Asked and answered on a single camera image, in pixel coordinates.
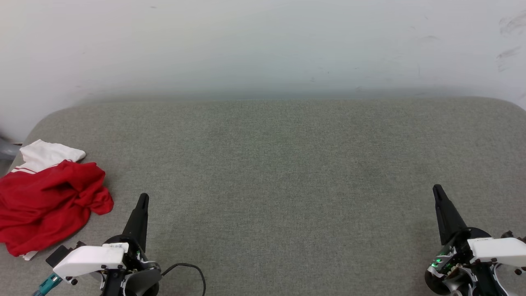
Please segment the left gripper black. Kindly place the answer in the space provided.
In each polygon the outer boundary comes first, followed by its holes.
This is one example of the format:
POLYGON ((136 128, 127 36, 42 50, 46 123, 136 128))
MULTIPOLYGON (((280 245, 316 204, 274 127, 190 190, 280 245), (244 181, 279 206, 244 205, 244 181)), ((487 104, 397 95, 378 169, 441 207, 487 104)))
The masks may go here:
POLYGON ((124 251, 122 264, 118 268, 103 270, 103 281, 113 277, 114 271, 121 271, 124 274, 123 281, 160 281, 162 279, 160 265, 156 261, 147 259, 146 255, 149 202, 148 194, 141 193, 123 233, 103 243, 103 247, 114 247, 124 251))

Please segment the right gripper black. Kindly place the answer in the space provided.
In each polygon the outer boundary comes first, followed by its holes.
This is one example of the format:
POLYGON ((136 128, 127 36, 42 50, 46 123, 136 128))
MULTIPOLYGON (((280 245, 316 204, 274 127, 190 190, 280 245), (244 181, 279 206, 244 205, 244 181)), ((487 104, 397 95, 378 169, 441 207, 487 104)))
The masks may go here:
POLYGON ((481 270, 471 261, 473 252, 468 240, 491 236, 476 227, 467 227, 440 184, 433 186, 433 193, 442 248, 424 273, 427 287, 435 294, 481 294, 481 270))

